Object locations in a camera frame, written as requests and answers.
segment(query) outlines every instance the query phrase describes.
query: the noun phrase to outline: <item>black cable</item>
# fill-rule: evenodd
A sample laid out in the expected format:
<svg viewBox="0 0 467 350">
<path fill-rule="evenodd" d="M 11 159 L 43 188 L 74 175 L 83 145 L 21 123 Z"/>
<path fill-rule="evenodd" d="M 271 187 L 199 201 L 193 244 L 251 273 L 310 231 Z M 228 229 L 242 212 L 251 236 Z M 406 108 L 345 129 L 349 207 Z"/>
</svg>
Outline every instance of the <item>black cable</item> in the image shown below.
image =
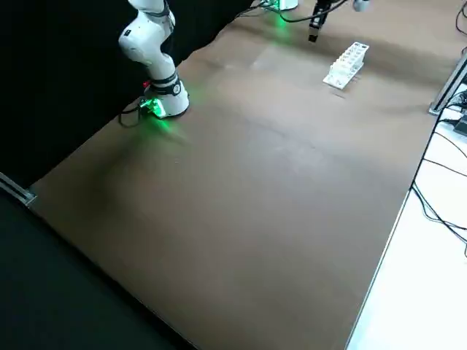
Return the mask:
<svg viewBox="0 0 467 350">
<path fill-rule="evenodd" d="M 435 165 L 437 165 L 437 166 L 441 166 L 442 168 L 445 168 L 445 169 L 447 169 L 447 170 L 449 170 L 449 171 L 452 171 L 453 173 L 456 173 L 456 174 L 459 174 L 459 175 L 461 175 L 461 176 L 467 177 L 467 174 L 464 174 L 464 173 L 461 173 L 460 171 L 451 169 L 450 167 L 445 166 L 444 164 L 437 163 L 437 162 L 435 162 L 434 160 L 427 159 L 427 158 L 423 158 L 423 160 L 426 161 L 426 162 L 435 164 Z"/>
<path fill-rule="evenodd" d="M 342 6 L 343 4 L 345 4 L 348 1 L 349 0 L 341 0 L 340 2 L 338 2 L 337 4 L 332 6 L 331 8 L 327 9 L 326 11 L 322 11 L 320 13 L 317 13 L 316 15 L 311 15 L 311 16 L 303 17 L 303 18 L 293 18 L 293 19 L 284 17 L 283 14 L 282 14 L 283 11 L 281 9 L 275 9 L 273 7 L 265 7 L 265 8 L 268 9 L 269 11 L 278 13 L 279 16 L 287 23 L 298 23 L 298 22 L 304 22 L 305 20 L 312 20 L 313 18 L 318 18 L 318 17 L 321 17 L 322 15 L 325 15 L 326 13 L 335 11 L 336 9 L 340 8 L 340 6 Z"/>
<path fill-rule="evenodd" d="M 425 217 L 427 219 L 429 219 L 430 221 L 433 221 L 433 222 L 437 222 L 439 224 L 441 224 L 442 222 L 439 221 L 437 218 L 435 217 L 431 217 L 428 212 L 426 211 L 426 205 L 425 205 L 425 202 L 423 201 L 421 195 L 418 193 L 418 191 L 413 187 L 412 190 L 414 191 L 415 195 L 417 196 L 418 200 L 420 201 L 420 203 L 422 204 L 422 209 L 423 209 L 423 214 L 425 215 Z M 467 227 L 462 227 L 462 226 L 458 226 L 456 224 L 453 224 L 452 222 L 449 222 L 449 221 L 445 221 L 451 228 L 458 228 L 460 230 L 467 230 Z"/>
<path fill-rule="evenodd" d="M 129 129 L 129 128 L 134 128 L 135 126 L 139 125 L 140 122 L 141 122 L 141 119 L 142 119 L 142 116 L 141 116 L 141 108 L 139 107 L 141 101 L 138 101 L 138 104 L 136 107 L 134 108 L 131 108 L 131 109 L 128 109 L 126 111 L 121 111 L 119 114 L 118 114 L 118 117 L 117 117 L 117 121 L 118 121 L 118 124 L 120 124 L 123 128 L 126 128 L 126 129 Z M 134 124 L 125 124 L 123 122 L 123 114 L 130 114 L 130 113 L 133 113 L 133 112 L 136 112 L 138 111 L 138 117 L 137 117 L 137 120 Z"/>
<path fill-rule="evenodd" d="M 260 1 L 260 3 L 258 5 L 250 6 L 246 10 L 241 11 L 237 16 L 235 16 L 235 18 L 238 18 L 238 17 L 255 17 L 254 15 L 249 16 L 249 15 L 245 15 L 245 14 L 248 13 L 248 12 L 253 11 L 254 9 L 266 9 L 267 6 L 272 6 L 274 4 L 276 4 L 276 1 L 270 2 L 269 0 L 262 0 L 262 1 Z"/>
<path fill-rule="evenodd" d="M 456 145 L 454 142 L 452 142 L 451 140 L 449 140 L 445 135 L 441 135 L 438 131 L 435 131 L 434 133 L 435 133 L 436 135 L 442 137 L 442 138 L 445 139 L 446 141 L 448 141 L 452 146 L 454 146 L 455 148 L 457 148 L 458 151 L 459 151 L 460 153 L 462 153 L 463 156 L 464 156 L 465 158 L 467 158 L 467 154 L 466 154 L 458 145 Z"/>
<path fill-rule="evenodd" d="M 459 123 L 460 119 L 441 119 L 438 121 L 438 124 L 439 123 L 446 123 L 446 124 L 449 124 L 451 126 L 456 126 L 458 123 Z"/>
<path fill-rule="evenodd" d="M 457 231 L 455 231 L 452 227 L 450 227 L 445 220 L 443 220 L 439 214 L 436 212 L 435 209 L 430 205 L 430 203 L 426 200 L 425 196 L 422 194 L 420 191 L 419 187 L 417 186 L 417 183 L 414 182 L 412 185 L 412 189 L 415 189 L 418 191 L 418 195 L 423 199 L 423 202 L 425 202 L 426 206 L 431 210 L 431 212 L 436 216 L 436 218 L 440 221 L 441 224 L 443 224 L 454 236 L 456 236 L 461 242 L 464 244 L 467 244 L 467 238 L 462 237 Z"/>
<path fill-rule="evenodd" d="M 467 1 L 465 1 L 465 2 L 463 3 L 462 7 L 460 8 L 460 10 L 459 10 L 459 12 L 458 12 L 458 15 L 455 16 L 455 28 L 456 28 L 460 33 L 462 33 L 462 34 L 464 34 L 464 35 L 467 35 L 467 33 L 466 33 L 465 31 L 463 31 L 462 29 L 460 29 L 460 27 L 459 27 L 459 17 L 460 17 L 460 15 L 462 14 L 462 16 L 463 16 L 464 18 L 467 18 L 467 15 L 466 15 L 466 13 L 465 13 L 466 7 L 467 7 Z"/>
</svg>

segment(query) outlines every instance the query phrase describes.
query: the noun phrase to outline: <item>black curtain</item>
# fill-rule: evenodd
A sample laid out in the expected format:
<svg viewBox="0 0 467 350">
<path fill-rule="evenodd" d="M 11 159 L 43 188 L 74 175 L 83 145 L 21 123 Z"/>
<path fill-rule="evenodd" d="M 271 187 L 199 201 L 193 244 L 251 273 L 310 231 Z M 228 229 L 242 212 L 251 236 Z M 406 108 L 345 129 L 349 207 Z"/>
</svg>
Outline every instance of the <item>black curtain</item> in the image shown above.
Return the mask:
<svg viewBox="0 0 467 350">
<path fill-rule="evenodd" d="M 178 65 L 252 0 L 169 0 Z M 0 171 L 28 187 L 142 92 L 144 69 L 120 51 L 135 18 L 125 0 L 2 4 Z"/>
</svg>

